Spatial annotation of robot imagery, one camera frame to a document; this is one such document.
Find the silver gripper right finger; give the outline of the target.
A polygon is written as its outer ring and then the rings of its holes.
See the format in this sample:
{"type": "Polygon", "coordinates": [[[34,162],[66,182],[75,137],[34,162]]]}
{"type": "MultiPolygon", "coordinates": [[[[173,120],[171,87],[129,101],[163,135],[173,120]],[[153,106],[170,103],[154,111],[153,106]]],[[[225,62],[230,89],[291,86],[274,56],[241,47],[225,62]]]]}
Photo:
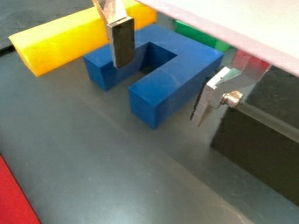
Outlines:
{"type": "Polygon", "coordinates": [[[223,104],[235,108],[243,97],[239,90],[257,84],[270,67],[271,65],[266,61],[247,52],[237,50],[231,67],[225,66],[203,87],[191,114],[191,121],[201,125],[209,109],[217,109],[223,104]]]}

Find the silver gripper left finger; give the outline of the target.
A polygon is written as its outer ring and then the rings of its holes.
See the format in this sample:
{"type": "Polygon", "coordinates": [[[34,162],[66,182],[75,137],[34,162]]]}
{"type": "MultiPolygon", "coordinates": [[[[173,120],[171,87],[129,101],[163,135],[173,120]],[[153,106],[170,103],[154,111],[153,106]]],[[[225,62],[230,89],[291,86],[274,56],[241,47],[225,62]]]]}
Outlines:
{"type": "Polygon", "coordinates": [[[135,19],[127,15],[123,0],[93,0],[105,20],[114,65],[125,67],[135,58],[135,19]]]}

